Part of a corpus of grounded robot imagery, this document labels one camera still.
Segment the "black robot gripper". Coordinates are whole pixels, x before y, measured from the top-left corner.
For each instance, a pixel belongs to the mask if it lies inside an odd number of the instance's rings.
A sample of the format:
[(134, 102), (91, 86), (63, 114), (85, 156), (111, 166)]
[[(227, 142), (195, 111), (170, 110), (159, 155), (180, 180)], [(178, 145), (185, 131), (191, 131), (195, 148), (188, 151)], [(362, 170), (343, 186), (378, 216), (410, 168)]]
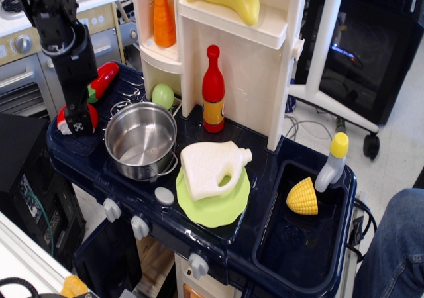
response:
[[(58, 23), (52, 34), (49, 53), (67, 105), (63, 108), (63, 135), (91, 134), (87, 86), (97, 78), (97, 64), (88, 28), (81, 23)], [(79, 113), (80, 120), (70, 112)]]

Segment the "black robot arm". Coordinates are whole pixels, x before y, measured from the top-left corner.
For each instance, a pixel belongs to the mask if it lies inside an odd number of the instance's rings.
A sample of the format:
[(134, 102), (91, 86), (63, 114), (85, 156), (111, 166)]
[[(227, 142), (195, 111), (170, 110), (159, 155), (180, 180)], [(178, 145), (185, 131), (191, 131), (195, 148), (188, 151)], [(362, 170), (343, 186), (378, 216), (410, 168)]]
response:
[(64, 116), (74, 136), (95, 130), (87, 86), (98, 77), (88, 27), (76, 17), (76, 0), (18, 0), (37, 30), (42, 52), (52, 59), (66, 102)]

